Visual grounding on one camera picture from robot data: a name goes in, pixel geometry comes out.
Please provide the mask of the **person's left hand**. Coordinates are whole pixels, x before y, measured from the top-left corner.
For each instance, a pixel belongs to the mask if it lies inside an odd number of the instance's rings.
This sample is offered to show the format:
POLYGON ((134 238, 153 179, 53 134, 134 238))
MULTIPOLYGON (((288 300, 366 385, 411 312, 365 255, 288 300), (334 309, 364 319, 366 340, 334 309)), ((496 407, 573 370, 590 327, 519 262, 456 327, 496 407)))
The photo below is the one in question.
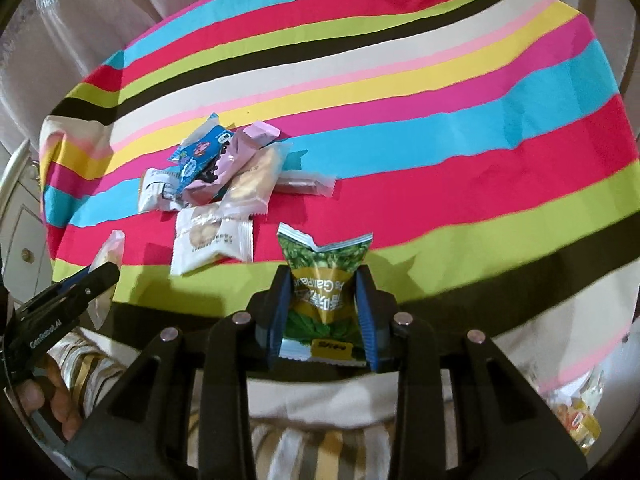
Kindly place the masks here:
POLYGON ((63 438, 69 441, 82 424, 77 404, 52 356, 46 353, 37 361, 36 367, 43 371, 43 376, 27 379, 17 386, 17 399, 27 416, 44 406, 50 408, 54 419, 60 424, 63 438))

